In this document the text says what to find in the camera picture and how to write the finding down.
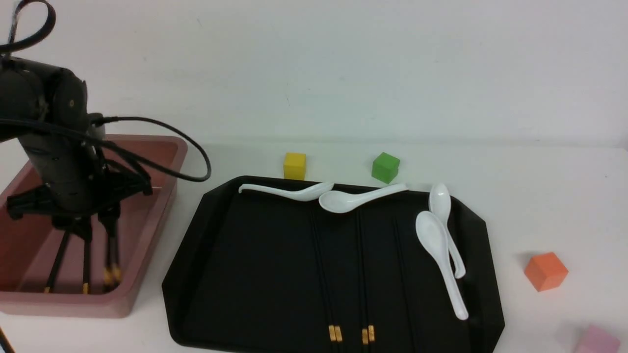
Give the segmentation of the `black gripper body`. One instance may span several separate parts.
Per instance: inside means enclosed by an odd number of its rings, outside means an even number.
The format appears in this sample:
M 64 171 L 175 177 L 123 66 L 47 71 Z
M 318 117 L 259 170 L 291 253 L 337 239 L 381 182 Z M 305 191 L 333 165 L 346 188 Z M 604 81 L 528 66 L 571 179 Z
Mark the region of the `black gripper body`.
M 69 138 L 19 138 L 41 185 L 11 195 L 6 210 L 13 220 L 47 215 L 58 229 L 92 215 L 119 218 L 121 201 L 151 195 L 151 177 L 139 163 L 130 167 L 107 159 L 103 150 Z

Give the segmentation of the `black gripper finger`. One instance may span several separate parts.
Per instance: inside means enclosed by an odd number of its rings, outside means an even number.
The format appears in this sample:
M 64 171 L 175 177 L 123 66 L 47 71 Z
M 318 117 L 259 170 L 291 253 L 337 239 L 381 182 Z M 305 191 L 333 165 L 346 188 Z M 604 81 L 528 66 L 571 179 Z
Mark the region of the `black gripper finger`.
M 101 210 L 98 213 L 98 219 L 103 224 L 105 233 L 108 237 L 112 238 L 117 235 L 118 238 L 118 221 L 121 214 L 121 206 L 119 203 L 115 203 L 108 208 Z
M 76 217 L 71 220 L 69 233 L 76 235 L 85 243 L 91 243 L 93 239 L 93 228 L 91 217 Z

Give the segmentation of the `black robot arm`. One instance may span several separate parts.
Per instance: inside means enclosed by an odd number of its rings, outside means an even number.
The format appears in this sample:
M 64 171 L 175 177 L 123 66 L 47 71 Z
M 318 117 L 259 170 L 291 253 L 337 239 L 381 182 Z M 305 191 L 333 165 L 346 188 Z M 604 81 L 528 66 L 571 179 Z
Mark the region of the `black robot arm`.
M 18 139 L 41 179 L 7 199 L 14 219 L 47 215 L 57 229 L 92 237 L 97 215 L 119 265 L 121 201 L 150 195 L 151 177 L 127 150 L 106 141 L 103 115 L 87 112 L 87 85 L 69 69 L 20 58 L 1 61 L 1 139 Z

